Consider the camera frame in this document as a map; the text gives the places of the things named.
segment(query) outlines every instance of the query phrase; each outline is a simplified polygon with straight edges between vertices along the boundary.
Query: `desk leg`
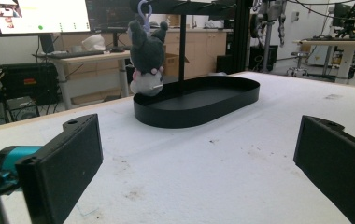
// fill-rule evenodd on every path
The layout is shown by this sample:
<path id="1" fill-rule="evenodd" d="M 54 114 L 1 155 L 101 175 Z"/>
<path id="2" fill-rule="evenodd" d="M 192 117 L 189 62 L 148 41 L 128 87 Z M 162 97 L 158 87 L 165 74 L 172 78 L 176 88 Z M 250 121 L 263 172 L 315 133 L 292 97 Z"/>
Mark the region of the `desk leg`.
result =
<path id="1" fill-rule="evenodd" d="M 355 46 L 342 46 L 340 49 L 344 52 L 343 58 L 341 59 L 340 68 L 338 69 L 337 77 L 335 77 L 335 82 L 348 84 L 349 68 L 352 63 Z"/>
<path id="2" fill-rule="evenodd" d="M 120 75 L 120 86 L 121 86 L 121 95 L 122 97 L 129 96 L 128 90 L 128 78 L 127 78 L 127 70 L 125 68 L 125 59 L 119 60 L 119 75 Z"/>
<path id="3" fill-rule="evenodd" d="M 66 110 L 71 109 L 72 102 L 67 89 L 67 80 L 66 75 L 64 74 L 64 67 L 60 63 L 53 62 L 53 64 L 58 72 L 59 87 L 61 88 L 62 98 L 64 99 L 64 108 Z"/>

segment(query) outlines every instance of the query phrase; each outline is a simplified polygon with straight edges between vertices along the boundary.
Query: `desk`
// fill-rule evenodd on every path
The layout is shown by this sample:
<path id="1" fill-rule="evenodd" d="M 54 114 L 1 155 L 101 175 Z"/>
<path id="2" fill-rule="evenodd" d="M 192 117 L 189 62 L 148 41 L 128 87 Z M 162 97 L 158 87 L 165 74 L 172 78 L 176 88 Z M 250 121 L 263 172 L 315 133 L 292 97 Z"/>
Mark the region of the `desk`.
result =
<path id="1" fill-rule="evenodd" d="M 355 136 L 355 87 L 238 76 L 261 83 L 259 101 L 201 126 L 150 127 L 127 97 L 0 126 L 0 150 L 44 145 L 64 122 L 99 115 L 104 161 L 65 223 L 349 223 L 293 155 L 303 115 Z M 3 202 L 11 223 L 30 223 L 20 192 Z"/>
<path id="2" fill-rule="evenodd" d="M 59 85 L 61 87 L 62 97 L 64 98 L 64 108 L 71 109 L 72 103 L 71 98 L 74 97 L 69 90 L 69 81 L 66 79 L 66 73 L 64 72 L 65 65 L 72 64 L 85 64 L 85 63 L 100 63 L 100 62 L 109 62 L 118 60 L 119 63 L 119 76 L 117 79 L 114 79 L 117 82 L 116 87 L 121 87 L 122 97 L 127 97 L 129 95 L 127 73 L 125 70 L 125 59 L 130 58 L 130 51 L 126 50 L 123 53 L 109 53 L 102 55 L 70 58 L 70 59 L 52 59 L 51 61 L 55 64 L 56 70 L 58 71 Z M 102 84 L 99 81 L 96 82 L 94 78 L 86 78 L 84 80 L 87 87 L 89 85 L 94 85 L 99 87 L 98 91 L 102 91 Z M 85 90 L 85 87 L 82 90 L 82 94 L 92 93 L 93 91 Z"/>
<path id="3" fill-rule="evenodd" d="M 338 69 L 335 78 L 336 83 L 348 84 L 348 73 L 355 52 L 355 40 L 341 39 L 341 40 L 300 40 L 294 41 L 303 45 L 324 45 L 324 46 L 338 46 L 343 50 L 343 58 L 341 59 L 340 68 Z"/>

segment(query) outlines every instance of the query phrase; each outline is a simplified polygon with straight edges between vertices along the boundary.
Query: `gray plush toy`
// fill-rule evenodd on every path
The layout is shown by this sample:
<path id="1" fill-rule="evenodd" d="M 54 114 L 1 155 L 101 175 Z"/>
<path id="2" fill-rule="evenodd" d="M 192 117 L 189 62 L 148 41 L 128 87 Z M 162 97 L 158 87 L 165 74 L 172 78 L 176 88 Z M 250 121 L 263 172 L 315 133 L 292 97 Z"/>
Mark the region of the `gray plush toy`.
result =
<path id="1" fill-rule="evenodd" d="M 131 83 L 133 93 L 142 93 L 153 96 L 161 91 L 163 87 L 163 61 L 165 51 L 163 42 L 165 40 L 168 24 L 161 22 L 160 29 L 148 35 L 138 21 L 129 23 L 128 34 L 132 41 L 131 62 L 135 71 Z"/>

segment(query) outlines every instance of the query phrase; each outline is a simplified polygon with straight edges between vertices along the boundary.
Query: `monitor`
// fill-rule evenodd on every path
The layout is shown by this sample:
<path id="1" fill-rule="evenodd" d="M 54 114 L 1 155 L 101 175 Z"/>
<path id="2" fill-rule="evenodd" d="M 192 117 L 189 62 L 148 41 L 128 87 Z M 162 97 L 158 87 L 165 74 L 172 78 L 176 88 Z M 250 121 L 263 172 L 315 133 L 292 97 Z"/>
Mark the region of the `monitor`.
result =
<path id="1" fill-rule="evenodd" d="M 334 17 L 332 21 L 332 26 L 343 27 L 344 26 L 343 18 L 348 19 L 350 11 L 351 11 L 351 6 L 342 3 L 334 4 Z"/>
<path id="2" fill-rule="evenodd" d="M 130 8 L 129 0 L 85 0 L 91 31 L 97 33 L 126 32 L 130 21 L 143 19 Z"/>
<path id="3" fill-rule="evenodd" d="M 0 36 L 90 32 L 85 0 L 0 0 Z"/>

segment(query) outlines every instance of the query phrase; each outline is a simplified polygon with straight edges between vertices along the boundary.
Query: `black tray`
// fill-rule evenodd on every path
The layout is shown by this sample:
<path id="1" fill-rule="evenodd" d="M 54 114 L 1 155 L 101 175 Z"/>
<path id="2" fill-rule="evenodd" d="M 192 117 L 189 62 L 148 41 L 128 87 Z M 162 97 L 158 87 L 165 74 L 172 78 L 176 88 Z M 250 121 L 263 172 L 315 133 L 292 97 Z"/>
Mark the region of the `black tray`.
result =
<path id="1" fill-rule="evenodd" d="M 160 128 L 207 123 L 259 99 L 260 84 L 242 77 L 198 77 L 165 84 L 154 97 L 136 94 L 136 118 Z"/>

